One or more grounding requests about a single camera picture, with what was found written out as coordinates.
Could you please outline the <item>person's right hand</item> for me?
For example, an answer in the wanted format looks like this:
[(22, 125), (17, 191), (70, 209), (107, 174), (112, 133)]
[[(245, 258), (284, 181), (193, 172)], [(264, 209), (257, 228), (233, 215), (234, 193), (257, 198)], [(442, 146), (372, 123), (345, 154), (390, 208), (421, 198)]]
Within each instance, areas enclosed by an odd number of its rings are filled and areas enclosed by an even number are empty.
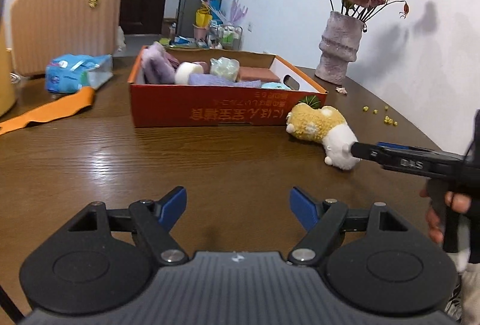
[[(444, 201), (447, 206), (451, 207), (455, 212), (465, 215), (472, 203), (472, 199), (464, 194), (447, 192), (444, 195)], [(441, 219), (434, 211), (432, 206), (426, 211), (425, 220), (429, 229), (429, 237), (436, 244), (442, 244), (443, 233), (440, 228)]]

